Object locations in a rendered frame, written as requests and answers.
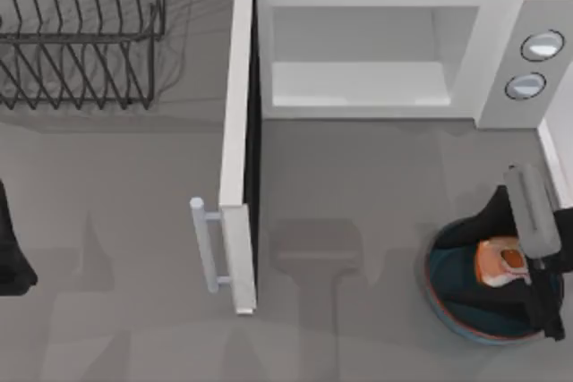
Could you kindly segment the orange and white bread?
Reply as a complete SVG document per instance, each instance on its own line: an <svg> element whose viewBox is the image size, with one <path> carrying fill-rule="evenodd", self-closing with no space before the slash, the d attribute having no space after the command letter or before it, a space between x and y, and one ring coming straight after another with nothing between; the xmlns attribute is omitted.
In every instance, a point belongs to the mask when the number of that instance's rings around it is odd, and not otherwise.
<svg viewBox="0 0 573 382"><path fill-rule="evenodd" d="M479 242L474 261L477 281L488 287L501 288L515 281L531 282L517 237L498 236Z"/></svg>

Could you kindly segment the pale microwave oven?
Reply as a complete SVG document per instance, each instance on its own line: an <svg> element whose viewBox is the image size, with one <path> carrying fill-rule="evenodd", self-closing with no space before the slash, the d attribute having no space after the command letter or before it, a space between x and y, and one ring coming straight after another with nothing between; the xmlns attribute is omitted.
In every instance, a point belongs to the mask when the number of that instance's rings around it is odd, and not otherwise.
<svg viewBox="0 0 573 382"><path fill-rule="evenodd" d="M469 119L533 129L573 63L573 0L257 0L261 109L268 119ZM564 48L528 62L531 35ZM506 96L538 72L543 92Z"/></svg>

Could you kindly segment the round microwave knob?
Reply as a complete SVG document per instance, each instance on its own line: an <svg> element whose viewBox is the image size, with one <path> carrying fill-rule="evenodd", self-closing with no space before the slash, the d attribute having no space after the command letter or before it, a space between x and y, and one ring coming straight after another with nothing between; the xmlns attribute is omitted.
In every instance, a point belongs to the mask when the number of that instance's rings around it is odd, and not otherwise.
<svg viewBox="0 0 573 382"><path fill-rule="evenodd" d="M540 95L546 86L545 77L538 72L530 72L511 78L505 86L505 94L513 100L528 100Z"/></svg>
<svg viewBox="0 0 573 382"><path fill-rule="evenodd" d="M540 63L555 57L565 46L564 36L557 30L547 30L524 40L521 56L528 62Z"/></svg>

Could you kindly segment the white microwave door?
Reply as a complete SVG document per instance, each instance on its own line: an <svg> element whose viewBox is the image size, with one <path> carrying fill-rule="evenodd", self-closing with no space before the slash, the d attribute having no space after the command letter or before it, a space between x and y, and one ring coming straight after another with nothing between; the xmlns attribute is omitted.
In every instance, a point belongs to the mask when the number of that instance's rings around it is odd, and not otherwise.
<svg viewBox="0 0 573 382"><path fill-rule="evenodd" d="M235 313L257 309L261 79L257 0L234 0L218 206Z"/></svg>

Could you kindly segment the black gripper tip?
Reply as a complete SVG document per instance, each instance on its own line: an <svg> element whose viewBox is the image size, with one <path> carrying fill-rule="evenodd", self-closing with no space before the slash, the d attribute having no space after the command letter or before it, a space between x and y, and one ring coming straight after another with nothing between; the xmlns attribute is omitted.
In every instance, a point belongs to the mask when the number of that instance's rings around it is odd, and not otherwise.
<svg viewBox="0 0 573 382"><path fill-rule="evenodd" d="M23 296L37 283L38 275L15 236L4 183L0 179L0 297Z"/></svg>

